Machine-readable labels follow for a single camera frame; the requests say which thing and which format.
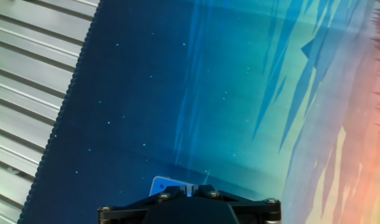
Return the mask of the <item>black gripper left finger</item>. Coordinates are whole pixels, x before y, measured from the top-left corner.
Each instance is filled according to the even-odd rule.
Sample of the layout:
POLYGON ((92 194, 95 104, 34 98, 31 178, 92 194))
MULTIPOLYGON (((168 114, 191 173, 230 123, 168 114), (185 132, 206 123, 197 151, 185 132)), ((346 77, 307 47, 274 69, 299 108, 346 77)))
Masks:
POLYGON ((182 197, 187 197, 187 186, 168 186, 162 192, 125 207, 100 207, 98 208, 98 224, 120 223, 123 219, 142 218, 154 205, 182 197))

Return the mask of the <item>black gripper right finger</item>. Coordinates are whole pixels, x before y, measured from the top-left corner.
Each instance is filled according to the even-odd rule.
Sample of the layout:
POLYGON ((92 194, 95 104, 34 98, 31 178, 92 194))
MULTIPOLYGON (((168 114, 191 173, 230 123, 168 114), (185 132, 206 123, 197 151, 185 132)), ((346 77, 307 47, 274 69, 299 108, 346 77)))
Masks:
POLYGON ((240 223, 246 223, 245 218, 250 218, 248 223, 282 223, 281 202, 276 198, 255 201, 223 190, 216 190, 212 185, 194 185, 193 196, 226 203, 240 223))

